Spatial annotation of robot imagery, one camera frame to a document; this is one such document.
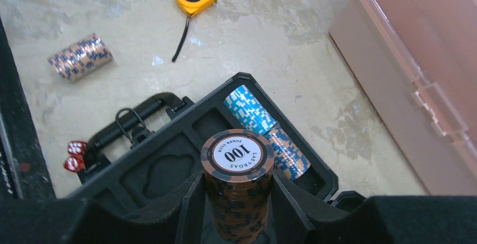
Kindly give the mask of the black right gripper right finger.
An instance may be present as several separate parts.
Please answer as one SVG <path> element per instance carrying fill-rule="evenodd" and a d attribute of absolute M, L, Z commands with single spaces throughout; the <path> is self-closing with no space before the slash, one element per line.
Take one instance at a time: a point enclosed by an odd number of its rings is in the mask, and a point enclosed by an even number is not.
<path fill-rule="evenodd" d="M 278 243 L 476 243 L 475 196 L 373 196 L 352 212 L 273 174 Z"/>

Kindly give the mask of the blue poker chip stack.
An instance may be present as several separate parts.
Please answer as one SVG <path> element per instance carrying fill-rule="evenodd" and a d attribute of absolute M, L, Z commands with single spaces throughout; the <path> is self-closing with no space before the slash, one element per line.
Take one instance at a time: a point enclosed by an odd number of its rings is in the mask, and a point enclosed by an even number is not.
<path fill-rule="evenodd" d="M 245 85 L 234 89 L 223 101 L 226 108 L 247 130 L 264 135 L 277 121 Z"/>

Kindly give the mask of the black plastic poker case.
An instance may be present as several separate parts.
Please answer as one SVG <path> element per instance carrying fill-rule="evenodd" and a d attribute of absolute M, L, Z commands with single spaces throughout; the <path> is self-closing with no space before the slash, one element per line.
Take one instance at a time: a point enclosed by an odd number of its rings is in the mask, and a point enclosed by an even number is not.
<path fill-rule="evenodd" d="M 298 149 L 310 161 L 309 169 L 295 184 L 317 198 L 345 211 L 364 201 L 356 191 L 339 192 L 338 177 L 295 129 L 252 75 L 237 73 L 220 87 L 192 102 L 170 92 L 158 93 L 96 133 L 85 152 L 86 169 L 79 172 L 81 187 L 72 197 L 93 198 L 115 214 L 138 210 L 167 195 L 198 170 L 205 141 L 240 122 L 224 104 L 226 97 L 244 85 L 258 99 Z M 111 162 L 103 149 L 126 130 L 138 129 L 140 120 L 165 109 L 170 122 L 144 141 L 136 143 L 120 159 Z"/>

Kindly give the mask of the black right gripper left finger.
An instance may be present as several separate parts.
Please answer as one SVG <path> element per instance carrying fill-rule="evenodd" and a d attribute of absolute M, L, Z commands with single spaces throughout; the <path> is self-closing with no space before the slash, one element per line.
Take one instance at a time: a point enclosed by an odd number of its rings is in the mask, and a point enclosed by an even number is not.
<path fill-rule="evenodd" d="M 85 198 L 1 202 L 1 243 L 200 243 L 203 174 L 125 216 Z"/>

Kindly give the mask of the red dice pair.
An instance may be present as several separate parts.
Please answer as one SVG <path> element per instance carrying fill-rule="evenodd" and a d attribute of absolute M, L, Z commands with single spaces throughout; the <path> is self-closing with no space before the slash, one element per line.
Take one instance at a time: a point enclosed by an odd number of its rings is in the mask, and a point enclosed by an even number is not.
<path fill-rule="evenodd" d="M 87 143 L 84 141 L 70 141 L 67 145 L 68 157 L 64 162 L 64 168 L 70 172 L 77 173 L 86 169 L 84 154 Z"/>

